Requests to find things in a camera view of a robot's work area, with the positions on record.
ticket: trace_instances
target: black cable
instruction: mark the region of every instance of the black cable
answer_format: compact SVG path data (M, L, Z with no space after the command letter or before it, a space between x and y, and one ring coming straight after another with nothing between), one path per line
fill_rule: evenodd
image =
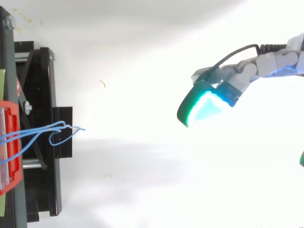
M265 45L262 44L260 47L260 55L269 52L276 52L285 48L286 48L286 44L265 44Z
M228 59L230 59L231 57L233 57L234 55L236 55L237 53L240 53L242 51L245 51L249 48L256 48L256 53L259 56L260 55L260 47L257 44L251 44L251 45L247 45L245 47L242 47L238 50L235 50L234 52L231 52L229 55L227 55L226 57L224 57L222 60L220 60L218 63L216 63L213 67L211 67L207 72L202 73L198 79L196 80L196 82L199 82L201 80L208 80L208 78L210 77L211 73L218 68L220 65L222 65L224 62L226 62Z
M259 45L257 44L251 44L251 45L247 45L245 47L242 47L238 50L235 50L234 52L231 52L229 55L227 55L226 57L224 57L222 60L220 60L218 63L216 63L213 67L211 67L209 70L207 70L206 72L202 73L198 79L196 80L196 82L199 82L201 80L208 80L211 73L218 68L220 65L222 65L224 62L226 62L228 59L230 59L231 57L233 57L234 55L236 55L237 53L240 53L242 51L245 51L249 48L256 48L256 54L262 55L262 54L266 54L269 52L276 52L279 51L281 49L286 48L286 44L266 44L266 45L261 45L261 47L259 47Z

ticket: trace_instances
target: transparent plastic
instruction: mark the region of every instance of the transparent plastic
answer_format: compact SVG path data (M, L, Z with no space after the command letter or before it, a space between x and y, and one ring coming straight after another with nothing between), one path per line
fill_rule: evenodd
M4 108L0 108L0 137L6 134ZM8 158L6 143L0 145L0 161ZM0 164L0 190L3 190L10 182L9 164Z

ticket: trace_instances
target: black metal frame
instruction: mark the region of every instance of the black metal frame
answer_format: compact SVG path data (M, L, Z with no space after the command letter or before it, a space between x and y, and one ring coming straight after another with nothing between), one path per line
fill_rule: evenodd
M0 7L0 69L6 70L4 99L18 103L13 31L3 25L8 15L10 14ZM0 217L0 227L27 227L24 180L6 194L5 216Z
M25 49L26 44L15 43L16 53L21 51L20 47L29 53L26 62L16 62L23 91L19 94L21 129L45 126L58 120L72 124L72 107L56 107L52 51L47 47L34 50L33 45ZM25 114L23 107L26 101L33 107L29 115ZM71 133L72 129L65 129L53 140L59 142L60 137ZM49 211L50 216L57 216L62 209L59 158L72 157L72 140L53 147L48 143L48 137L47 133L41 135L36 145L23 154L23 159L38 158L42 167L24 170L28 222L39 221L38 212ZM22 144L29 140L22 139Z
M34 49L33 41L14 44L12 30L2 23L7 15L0 7L0 69L6 69L4 98L19 103L20 128L41 127L59 120L72 125L72 107L56 107L52 51L47 47ZM15 53L28 53L28 57L15 62ZM18 96L17 81L21 85ZM33 107L29 115L24 110L26 101ZM71 133L72 129L65 129L53 141L59 142ZM26 228L27 222L39 221L41 211L49 211L50 216L61 212L59 159L72 157L72 140L53 147L48 137L48 133L41 134L23 154L23 160L38 159L41 168L24 169L24 179L6 194L1 228ZM22 145L30 140L31 137L22 138Z

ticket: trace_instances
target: black coiled cable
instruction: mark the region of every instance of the black coiled cable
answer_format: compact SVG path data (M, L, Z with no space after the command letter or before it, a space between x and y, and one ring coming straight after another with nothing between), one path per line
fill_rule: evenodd
M269 52L276 52L279 51L281 49L285 49L286 48L286 44L262 44L260 46L260 55L262 54L266 54Z

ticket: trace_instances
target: black bracket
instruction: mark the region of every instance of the black bracket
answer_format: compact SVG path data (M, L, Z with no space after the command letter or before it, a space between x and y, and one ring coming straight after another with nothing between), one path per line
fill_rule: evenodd
M34 49L33 41L15 42L15 52L21 129L41 127L59 120L72 125L72 107L56 107L53 52L47 47ZM30 112L26 110L25 102L32 106ZM71 134L72 129L64 129L52 140L56 143ZM61 212L59 158L72 157L72 139L51 146L48 137L49 133L41 134L23 154L24 161L38 159L41 165L41 168L24 169L28 222L39 221L38 213L42 211L49 211L50 216ZM30 139L22 138L22 145L28 144Z

